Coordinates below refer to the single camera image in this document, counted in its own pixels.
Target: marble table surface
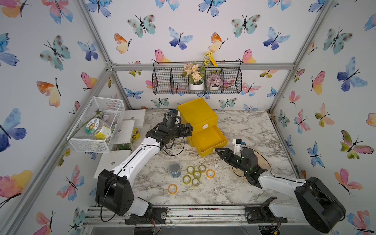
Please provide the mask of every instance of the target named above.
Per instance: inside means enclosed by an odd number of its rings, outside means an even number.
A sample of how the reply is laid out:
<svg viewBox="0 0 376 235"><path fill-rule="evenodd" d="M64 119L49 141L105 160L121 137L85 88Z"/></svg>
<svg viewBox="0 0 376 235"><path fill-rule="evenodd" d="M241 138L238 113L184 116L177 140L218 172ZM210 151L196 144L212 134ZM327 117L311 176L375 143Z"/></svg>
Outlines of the marble table surface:
<svg viewBox="0 0 376 235"><path fill-rule="evenodd" d="M215 111L218 115L218 128L229 140L226 147L233 150L232 139L241 138L246 146L260 152L270 163L274 174L294 178L293 168L282 148L281 142L265 111ZM163 118L165 111L147 110L145 123L152 127ZM183 139L176 139L172 149L167 150L174 155L183 148ZM270 169L266 161L258 157L259 165ZM172 178L168 167L171 163L178 163L181 176ZM206 165L207 169L215 171L215 177L209 179L202 174L200 185L184 185L183 176L187 175L186 169L192 165L196 168ZM238 175L243 172L235 169ZM170 195L167 191L169 185L175 184L178 191ZM135 197L141 197L154 205L202 205L202 204L251 204L262 203L271 196L281 199L288 198L274 190L260 189L250 185L245 178L238 177L232 167L213 152L202 158L195 147L191 147L185 140L184 151L177 156L169 156L160 151L153 156L138 174L134 186Z"/></svg>

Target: teal butterfly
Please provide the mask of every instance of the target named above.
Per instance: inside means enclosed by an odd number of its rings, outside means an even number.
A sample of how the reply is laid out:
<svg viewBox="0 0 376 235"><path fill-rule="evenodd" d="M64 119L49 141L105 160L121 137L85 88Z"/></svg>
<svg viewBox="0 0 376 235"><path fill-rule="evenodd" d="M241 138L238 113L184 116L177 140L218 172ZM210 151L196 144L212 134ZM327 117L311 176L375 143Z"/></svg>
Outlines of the teal butterfly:
<svg viewBox="0 0 376 235"><path fill-rule="evenodd" d="M145 16L145 18L143 18L142 20L141 20L141 15L140 15L140 17L137 17L137 19L139 22L133 19L130 19L127 21L128 21L128 24L133 27L133 32L137 34L139 38L142 38L142 36L144 35L144 32L146 33L146 31L150 34L155 33L155 24L152 24L152 22L155 20L154 15Z"/></svg>

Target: blue butterfly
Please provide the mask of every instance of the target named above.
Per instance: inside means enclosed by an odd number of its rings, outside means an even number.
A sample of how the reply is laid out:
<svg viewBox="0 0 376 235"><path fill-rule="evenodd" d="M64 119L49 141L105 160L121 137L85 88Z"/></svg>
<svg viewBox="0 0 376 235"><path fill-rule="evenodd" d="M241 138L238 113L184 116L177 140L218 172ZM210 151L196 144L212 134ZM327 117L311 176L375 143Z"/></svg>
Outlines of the blue butterfly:
<svg viewBox="0 0 376 235"><path fill-rule="evenodd" d="M93 57L94 59L98 59L98 54L96 52L94 52L94 51L97 50L95 48L94 43L92 43L91 45L89 45L88 42L86 44L83 43L83 42L77 42L77 44L81 47L81 49L82 49L83 52L86 52L85 59L87 61L91 61L91 57Z"/></svg>
<svg viewBox="0 0 376 235"><path fill-rule="evenodd" d="M210 99L210 96L208 94L206 94L205 91L197 94L198 97L204 97L205 99Z"/></svg>
<svg viewBox="0 0 376 235"><path fill-rule="evenodd" d="M5 119L4 124L0 125L0 152L11 146L9 144L9 139L14 138L15 140L20 140L25 138L26 129L15 128L20 123L21 113L17 108L13 109L11 114Z"/></svg>
<svg viewBox="0 0 376 235"><path fill-rule="evenodd" d="M358 78L355 74L361 73L355 71L355 57L351 57L350 62L346 65L346 72L338 72L337 79L338 81L344 81L341 85L343 91L350 90L350 84L353 87L364 87L367 86L368 82Z"/></svg>
<svg viewBox="0 0 376 235"><path fill-rule="evenodd" d="M180 49L184 50L187 48L187 45L186 43L190 42L193 38L193 35L189 35L189 36L183 36L182 37L182 34L184 32L182 32L180 35L171 27L168 28L168 30L170 31L170 36L173 37L174 39L172 41L170 41L170 45L173 46L173 47L176 47L176 45L179 45Z"/></svg>
<svg viewBox="0 0 376 235"><path fill-rule="evenodd" d="M295 155L295 151L293 150L293 147L291 147L291 146L293 146L293 143L291 142L291 135L288 136L288 138L287 138L287 140L285 140L285 142L286 142L288 149L290 149L290 153Z"/></svg>
<svg viewBox="0 0 376 235"><path fill-rule="evenodd" d="M216 17L219 15L217 7L222 5L224 2L226 2L226 0L204 0L203 3L199 4L199 11L206 11L206 9L209 8L207 12L210 10L212 16Z"/></svg>
<svg viewBox="0 0 376 235"><path fill-rule="evenodd" d="M271 93L267 94L266 96L267 97L274 97L277 94L277 91L273 87L271 87L270 89L271 89Z"/></svg>
<svg viewBox="0 0 376 235"><path fill-rule="evenodd" d="M246 111L249 111L249 110L251 110L251 111L258 110L258 108L248 107L248 105L246 105L246 104L243 105L243 109L246 110Z"/></svg>
<svg viewBox="0 0 376 235"><path fill-rule="evenodd" d="M86 7L88 8L89 11L95 12L98 7L98 13L99 10L102 12L102 14L105 17L110 17L111 12L106 9L110 3L112 3L112 0L89 0L91 3L86 4Z"/></svg>
<svg viewBox="0 0 376 235"><path fill-rule="evenodd" d="M315 145L313 145L313 149L311 147L308 148L308 153L311 155L311 164L312 166L316 166L316 163L325 168L324 163L319 158L321 154L317 155L318 146L317 142L315 142Z"/></svg>
<svg viewBox="0 0 376 235"><path fill-rule="evenodd" d="M326 0L317 0L318 2L316 3L312 3L310 6L309 6L309 9L308 11L309 12L314 12L317 10L317 12L323 7L324 3Z"/></svg>
<svg viewBox="0 0 376 235"><path fill-rule="evenodd" d="M0 60L11 66L16 66L17 62L19 61L17 56L4 52L9 50L9 48L6 48L8 46L8 40L8 33L0 34Z"/></svg>
<svg viewBox="0 0 376 235"><path fill-rule="evenodd" d="M97 153L91 153L91 152L85 152L85 153L87 153L87 154L91 154L91 160L95 160L95 159L97 159Z"/></svg>
<svg viewBox="0 0 376 235"><path fill-rule="evenodd" d="M281 35L281 33L278 32L278 34L276 34L274 29L272 27L270 27L269 33L267 35L269 37L269 40L266 40L266 41L263 42L264 46L268 47L271 44L272 50L275 50L279 47L278 43L285 42L285 41L287 41L287 39L290 38L290 35L279 36L279 35Z"/></svg>
<svg viewBox="0 0 376 235"><path fill-rule="evenodd" d="M129 97L129 98L135 97L138 100L141 99L140 95L143 93L143 91L136 91L136 90L131 91L131 90L127 89L127 88L124 88L124 89L128 92L127 97Z"/></svg>

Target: open yellow drawer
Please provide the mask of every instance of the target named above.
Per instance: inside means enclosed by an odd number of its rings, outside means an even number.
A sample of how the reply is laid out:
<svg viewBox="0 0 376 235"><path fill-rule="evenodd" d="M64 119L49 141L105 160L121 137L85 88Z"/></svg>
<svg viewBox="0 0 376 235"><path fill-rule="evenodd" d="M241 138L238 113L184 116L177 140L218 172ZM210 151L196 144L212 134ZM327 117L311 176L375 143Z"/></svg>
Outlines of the open yellow drawer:
<svg viewBox="0 0 376 235"><path fill-rule="evenodd" d="M227 142L228 140L217 125L196 132L191 137L191 143L196 147L201 157L212 153L215 148L226 146Z"/></svg>

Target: flower pot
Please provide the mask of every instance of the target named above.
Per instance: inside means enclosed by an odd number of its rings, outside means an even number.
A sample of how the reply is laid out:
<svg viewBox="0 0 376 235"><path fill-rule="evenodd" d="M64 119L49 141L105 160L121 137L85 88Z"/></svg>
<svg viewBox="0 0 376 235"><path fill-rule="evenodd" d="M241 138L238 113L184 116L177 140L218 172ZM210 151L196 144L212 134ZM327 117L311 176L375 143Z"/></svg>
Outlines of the flower pot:
<svg viewBox="0 0 376 235"><path fill-rule="evenodd" d="M203 91L205 90L204 83L201 83L200 85L194 85L189 83L189 90L190 91Z"/></svg>
<svg viewBox="0 0 376 235"><path fill-rule="evenodd" d="M217 87L215 87L215 86L209 86L209 89L211 91L219 91L219 88L220 88L220 86L217 86Z"/></svg>

